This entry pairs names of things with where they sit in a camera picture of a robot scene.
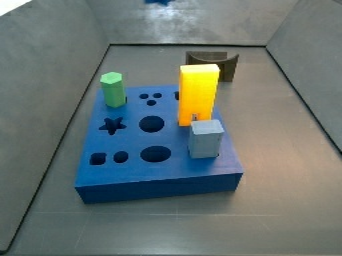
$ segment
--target gray cube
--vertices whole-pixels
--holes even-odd
[[[224,133],[220,121],[192,121],[190,126],[188,151],[191,158],[216,157]]]

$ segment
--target circular hole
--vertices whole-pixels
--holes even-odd
[[[140,120],[139,127],[144,132],[158,132],[164,127],[164,120],[159,116],[147,116]]]
[[[147,101],[147,105],[148,105],[148,106],[154,106],[155,104],[156,104],[156,101],[155,101],[155,100],[148,100],[148,101]]]
[[[155,93],[155,94],[154,94],[154,98],[156,98],[156,99],[162,98],[162,93],[159,93],[159,92]]]
[[[143,93],[143,94],[140,94],[140,99],[147,99],[148,98],[148,94],[147,93]]]
[[[150,163],[163,162],[170,158],[170,156],[171,150],[163,146],[148,147],[140,153],[142,159]]]
[[[128,160],[128,153],[126,151],[119,151],[114,155],[114,161],[118,164],[124,163]]]

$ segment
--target toy block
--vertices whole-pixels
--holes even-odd
[[[224,126],[219,156],[190,157],[190,127],[178,125],[178,90],[176,85],[128,87],[119,108],[106,106],[98,91],[75,181],[84,203],[236,189],[243,169]],[[216,107],[212,117],[222,120]]]
[[[223,133],[219,120],[191,122],[188,137],[191,158],[218,157]]]
[[[102,75],[100,83],[106,105],[114,108],[123,106],[126,104],[126,92],[122,74],[110,72]]]
[[[219,67],[216,64],[180,66],[179,126],[196,120],[210,120],[216,95]]]
[[[187,52],[186,64],[218,64],[220,82],[232,82],[239,54],[227,58],[227,52]]]
[[[160,5],[167,6],[171,1],[175,1],[175,0],[144,0],[144,3],[146,4],[159,3]]]

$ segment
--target black object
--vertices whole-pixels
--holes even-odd
[[[187,52],[187,65],[218,64],[219,81],[232,82],[239,54],[227,59],[227,52]]]

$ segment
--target star-shaped hole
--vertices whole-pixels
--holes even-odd
[[[123,118],[119,117],[116,119],[104,118],[104,125],[99,128],[99,130],[107,130],[110,135],[114,135],[116,130],[124,129],[127,126],[122,124]]]

